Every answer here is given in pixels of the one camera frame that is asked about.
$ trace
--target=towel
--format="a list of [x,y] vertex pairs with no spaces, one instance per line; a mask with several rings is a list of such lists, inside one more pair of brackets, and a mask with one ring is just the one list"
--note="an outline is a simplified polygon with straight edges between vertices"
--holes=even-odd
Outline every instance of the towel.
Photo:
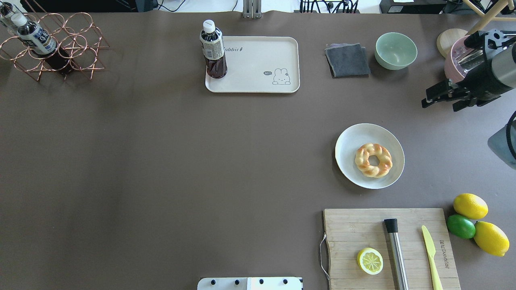
[[370,74],[365,47],[355,44],[331,44],[325,49],[333,77]]

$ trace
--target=donut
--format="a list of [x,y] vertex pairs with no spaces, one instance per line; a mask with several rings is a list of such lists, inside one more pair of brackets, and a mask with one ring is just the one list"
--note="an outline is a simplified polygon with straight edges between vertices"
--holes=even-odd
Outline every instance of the donut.
[[[380,161],[378,166],[369,164],[369,157],[373,155]],[[392,156],[384,146],[367,143],[357,150],[355,164],[365,176],[380,178],[384,177],[392,168]]]

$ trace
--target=halved lemon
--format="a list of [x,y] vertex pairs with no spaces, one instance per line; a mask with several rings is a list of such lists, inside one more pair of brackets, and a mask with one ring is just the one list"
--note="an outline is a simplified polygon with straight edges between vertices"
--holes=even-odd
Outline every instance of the halved lemon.
[[376,275],[383,269],[382,255],[373,248],[362,249],[357,256],[358,265],[369,275]]

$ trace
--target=cutting board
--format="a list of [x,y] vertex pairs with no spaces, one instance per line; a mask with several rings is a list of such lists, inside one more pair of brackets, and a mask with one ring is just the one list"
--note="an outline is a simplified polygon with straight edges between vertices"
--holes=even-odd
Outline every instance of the cutting board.
[[[452,245],[442,208],[353,208],[324,210],[330,290],[396,290],[384,219],[397,218],[399,239],[410,290],[432,290],[432,278],[421,226],[436,246],[435,262],[444,290],[460,290]],[[363,248],[378,250],[383,270],[369,275],[357,264]]]

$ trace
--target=white bottle cap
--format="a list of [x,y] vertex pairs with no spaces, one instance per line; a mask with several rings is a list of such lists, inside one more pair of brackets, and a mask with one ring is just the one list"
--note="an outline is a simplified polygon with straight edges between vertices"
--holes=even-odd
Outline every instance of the white bottle cap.
[[11,17],[11,21],[18,27],[21,27],[28,22],[27,18],[20,13],[16,13],[15,15],[13,15]]
[[212,33],[215,31],[215,22],[213,22],[213,20],[206,20],[204,21],[204,23],[202,24],[202,28],[204,30],[204,32],[206,33]]

